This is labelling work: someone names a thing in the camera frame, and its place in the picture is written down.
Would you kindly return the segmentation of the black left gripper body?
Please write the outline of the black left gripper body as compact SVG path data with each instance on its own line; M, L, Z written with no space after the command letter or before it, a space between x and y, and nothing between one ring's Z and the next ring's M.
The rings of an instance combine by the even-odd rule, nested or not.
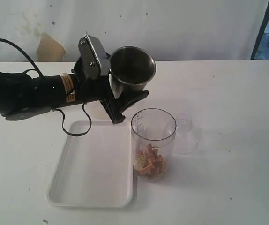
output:
M109 83L109 70L106 71L106 74L99 75L97 79L86 78L85 74L88 71L83 67L82 59L79 58L73 71L79 82L79 93L76 99L82 103L99 101L113 124L122 123L125 116L120 112L120 106L112 92Z

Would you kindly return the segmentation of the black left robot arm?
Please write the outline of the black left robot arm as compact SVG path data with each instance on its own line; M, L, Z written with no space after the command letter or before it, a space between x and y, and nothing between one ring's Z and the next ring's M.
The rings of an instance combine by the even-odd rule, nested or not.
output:
M125 116L113 95L108 72L109 67L102 72L96 61L82 59L67 75L32 78L27 71L0 71L0 114L17 121L60 107L100 101L112 123L122 123Z

